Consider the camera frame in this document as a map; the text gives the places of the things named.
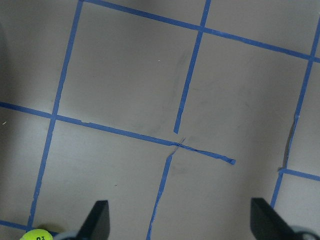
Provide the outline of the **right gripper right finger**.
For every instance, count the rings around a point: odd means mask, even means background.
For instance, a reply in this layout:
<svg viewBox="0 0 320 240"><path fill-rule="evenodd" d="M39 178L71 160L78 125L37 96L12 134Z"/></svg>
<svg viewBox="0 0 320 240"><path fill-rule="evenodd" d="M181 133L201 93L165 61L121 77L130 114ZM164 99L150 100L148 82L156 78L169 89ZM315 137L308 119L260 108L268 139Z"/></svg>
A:
<svg viewBox="0 0 320 240"><path fill-rule="evenodd" d="M250 201L250 230L256 240L300 239L300 233L294 232L264 198Z"/></svg>

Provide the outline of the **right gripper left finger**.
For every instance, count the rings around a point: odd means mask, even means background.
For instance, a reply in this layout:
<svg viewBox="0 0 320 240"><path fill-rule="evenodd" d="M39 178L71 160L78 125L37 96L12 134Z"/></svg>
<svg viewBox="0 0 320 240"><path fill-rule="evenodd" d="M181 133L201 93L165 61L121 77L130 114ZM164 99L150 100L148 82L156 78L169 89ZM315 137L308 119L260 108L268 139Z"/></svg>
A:
<svg viewBox="0 0 320 240"><path fill-rule="evenodd" d="M78 240L107 240L110 235L108 200L98 200L77 233Z"/></svg>

